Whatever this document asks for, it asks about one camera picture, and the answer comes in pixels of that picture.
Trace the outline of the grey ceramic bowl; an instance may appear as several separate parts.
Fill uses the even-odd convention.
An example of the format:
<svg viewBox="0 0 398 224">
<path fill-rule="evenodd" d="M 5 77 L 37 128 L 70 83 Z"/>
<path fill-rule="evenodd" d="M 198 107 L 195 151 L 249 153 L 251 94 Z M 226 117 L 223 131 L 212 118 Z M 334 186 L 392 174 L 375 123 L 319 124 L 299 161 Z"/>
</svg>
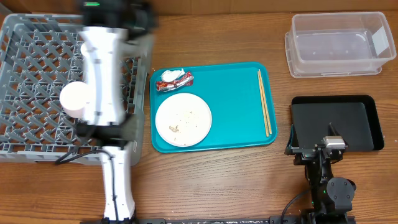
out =
<svg viewBox="0 0 398 224">
<path fill-rule="evenodd" d="M 148 56 L 152 53 L 154 41 L 154 34 L 146 34 L 134 40 L 124 41 L 121 44 L 121 56 L 123 58 Z"/>
</svg>

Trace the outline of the pink cup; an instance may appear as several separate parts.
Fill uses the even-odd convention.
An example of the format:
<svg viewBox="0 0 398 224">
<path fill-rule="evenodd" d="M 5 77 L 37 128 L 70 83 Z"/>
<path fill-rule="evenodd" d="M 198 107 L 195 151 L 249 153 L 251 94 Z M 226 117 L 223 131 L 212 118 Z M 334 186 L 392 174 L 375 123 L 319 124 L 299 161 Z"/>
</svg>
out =
<svg viewBox="0 0 398 224">
<path fill-rule="evenodd" d="M 64 112 L 72 118 L 83 118 L 92 93 L 85 82 L 76 81 L 65 85 L 60 92 L 60 103 Z"/>
</svg>

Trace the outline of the white tissue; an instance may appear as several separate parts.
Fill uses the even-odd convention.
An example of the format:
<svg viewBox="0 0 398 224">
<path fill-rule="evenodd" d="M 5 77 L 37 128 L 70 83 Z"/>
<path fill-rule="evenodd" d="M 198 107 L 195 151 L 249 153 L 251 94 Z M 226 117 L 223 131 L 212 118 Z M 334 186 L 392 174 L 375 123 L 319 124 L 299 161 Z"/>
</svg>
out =
<svg viewBox="0 0 398 224">
<path fill-rule="evenodd" d="M 166 70 L 161 74 L 161 80 L 170 83 L 185 75 L 184 69 L 181 70 Z"/>
</svg>

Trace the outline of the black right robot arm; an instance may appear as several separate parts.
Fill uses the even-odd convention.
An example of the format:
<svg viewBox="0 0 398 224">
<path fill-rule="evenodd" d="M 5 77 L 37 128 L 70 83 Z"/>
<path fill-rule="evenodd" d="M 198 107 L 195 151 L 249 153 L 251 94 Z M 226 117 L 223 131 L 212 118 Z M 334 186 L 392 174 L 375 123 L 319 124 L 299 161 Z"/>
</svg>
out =
<svg viewBox="0 0 398 224">
<path fill-rule="evenodd" d="M 280 216 L 281 223 L 335 223 L 352 224 L 355 217 L 349 216 L 356 185 L 352 180 L 335 177 L 331 165 L 343 159 L 347 143 L 337 133 L 332 124 L 328 125 L 328 135 L 311 148 L 299 147 L 298 134 L 291 127 L 286 155 L 293 155 L 294 165 L 305 167 L 312 198 L 312 208 L 300 212 L 297 218 L 286 218 L 287 209 L 306 193 L 302 192 L 289 202 Z"/>
</svg>

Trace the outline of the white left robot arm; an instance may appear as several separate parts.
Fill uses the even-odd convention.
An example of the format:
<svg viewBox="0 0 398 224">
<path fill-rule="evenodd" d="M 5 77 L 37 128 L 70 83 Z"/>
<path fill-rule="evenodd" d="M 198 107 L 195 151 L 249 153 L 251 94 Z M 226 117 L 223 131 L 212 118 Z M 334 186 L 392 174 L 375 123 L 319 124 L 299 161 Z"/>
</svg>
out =
<svg viewBox="0 0 398 224">
<path fill-rule="evenodd" d="M 105 189 L 101 223 L 137 223 L 131 190 L 131 157 L 144 121 L 125 110 L 121 60 L 146 56 L 154 43 L 157 16 L 148 1 L 80 1 L 84 82 L 91 91 L 76 130 L 94 139 Z"/>
</svg>

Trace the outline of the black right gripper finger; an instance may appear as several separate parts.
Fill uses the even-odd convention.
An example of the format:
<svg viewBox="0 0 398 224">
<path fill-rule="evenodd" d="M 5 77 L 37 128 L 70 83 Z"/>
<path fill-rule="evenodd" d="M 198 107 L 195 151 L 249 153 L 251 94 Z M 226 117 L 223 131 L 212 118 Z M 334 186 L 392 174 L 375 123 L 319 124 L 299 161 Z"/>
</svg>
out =
<svg viewBox="0 0 398 224">
<path fill-rule="evenodd" d="M 340 136 L 332 123 L 328 124 L 328 136 Z"/>
<path fill-rule="evenodd" d="M 290 149 L 292 147 L 299 147 L 299 142 L 298 142 L 298 139 L 297 139 L 297 133 L 296 133 L 294 125 L 291 125 L 289 141 L 287 143 L 287 148 L 288 149 Z"/>
</svg>

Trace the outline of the grey plastic dishwasher rack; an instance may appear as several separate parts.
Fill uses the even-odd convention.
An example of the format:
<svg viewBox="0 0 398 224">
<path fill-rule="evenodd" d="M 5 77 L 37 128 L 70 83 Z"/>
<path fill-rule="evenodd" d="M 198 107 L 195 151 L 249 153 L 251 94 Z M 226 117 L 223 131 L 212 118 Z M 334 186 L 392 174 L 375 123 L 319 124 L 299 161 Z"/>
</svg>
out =
<svg viewBox="0 0 398 224">
<path fill-rule="evenodd" d="M 55 161 L 80 138 L 62 88 L 83 79 L 81 17 L 10 14 L 1 27 L 1 161 Z"/>
</svg>

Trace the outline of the wooden chopstick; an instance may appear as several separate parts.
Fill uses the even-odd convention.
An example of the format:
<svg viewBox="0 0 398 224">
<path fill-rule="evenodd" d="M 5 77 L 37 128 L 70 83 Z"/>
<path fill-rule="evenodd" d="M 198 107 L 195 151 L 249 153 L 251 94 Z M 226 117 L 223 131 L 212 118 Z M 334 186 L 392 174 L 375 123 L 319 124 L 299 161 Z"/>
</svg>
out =
<svg viewBox="0 0 398 224">
<path fill-rule="evenodd" d="M 269 135 L 272 134 L 272 128 L 271 128 L 271 124 L 270 124 L 269 111 L 268 111 L 268 107 L 267 107 L 264 84 L 262 81 L 262 73 L 261 73 L 260 69 L 257 71 L 257 78 L 258 78 L 258 82 L 259 82 L 259 91 L 261 94 L 262 113 L 263 113 L 263 118 L 264 118 L 266 136 L 269 137 Z"/>
<path fill-rule="evenodd" d="M 263 113 L 263 119 L 264 119 L 264 126 L 265 126 L 265 132 L 266 132 L 266 137 L 268 138 L 270 135 L 269 132 L 269 127 L 268 127 L 268 119 L 267 119 L 267 109 L 266 109 L 266 97 L 264 93 L 264 86 L 262 82 L 262 75 L 261 75 L 261 70 L 259 69 L 257 71 L 257 79 L 259 83 L 259 91 L 260 91 L 260 96 L 261 96 L 261 105 L 262 105 L 262 113 Z"/>
</svg>

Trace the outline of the red snack wrapper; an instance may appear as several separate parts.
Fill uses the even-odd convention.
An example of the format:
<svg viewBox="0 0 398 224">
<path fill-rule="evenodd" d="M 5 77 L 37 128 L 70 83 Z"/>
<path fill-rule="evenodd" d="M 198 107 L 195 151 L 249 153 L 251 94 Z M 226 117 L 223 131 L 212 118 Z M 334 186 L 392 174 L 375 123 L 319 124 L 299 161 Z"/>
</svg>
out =
<svg viewBox="0 0 398 224">
<path fill-rule="evenodd" d="M 192 73 L 187 72 L 183 76 L 181 76 L 171 82 L 157 81 L 155 83 L 156 90 L 159 92 L 167 92 L 167 91 L 176 90 L 183 86 L 191 86 L 191 85 L 193 85 L 193 79 L 194 79 L 194 77 L 193 77 Z"/>
</svg>

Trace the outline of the white cup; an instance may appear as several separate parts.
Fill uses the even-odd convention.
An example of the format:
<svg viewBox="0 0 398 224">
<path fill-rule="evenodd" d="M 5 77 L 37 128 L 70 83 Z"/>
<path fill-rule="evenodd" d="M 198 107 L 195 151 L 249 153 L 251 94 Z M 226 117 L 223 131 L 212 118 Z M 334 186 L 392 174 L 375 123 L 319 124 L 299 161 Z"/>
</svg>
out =
<svg viewBox="0 0 398 224">
<path fill-rule="evenodd" d="M 90 53 L 89 53 L 89 50 L 88 50 L 86 42 L 81 44 L 80 52 L 81 52 L 82 56 L 84 56 L 84 57 L 89 57 L 90 56 Z"/>
</svg>

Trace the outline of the white round plate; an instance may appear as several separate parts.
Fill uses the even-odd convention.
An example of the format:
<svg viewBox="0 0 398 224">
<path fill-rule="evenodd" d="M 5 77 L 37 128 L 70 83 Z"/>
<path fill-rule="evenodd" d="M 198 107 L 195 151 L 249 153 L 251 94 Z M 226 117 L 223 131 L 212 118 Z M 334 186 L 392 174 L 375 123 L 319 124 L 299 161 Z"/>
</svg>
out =
<svg viewBox="0 0 398 224">
<path fill-rule="evenodd" d="M 159 136 L 176 147 L 190 147 L 206 138 L 212 125 L 208 104 L 191 93 L 177 93 L 166 98 L 155 114 Z"/>
</svg>

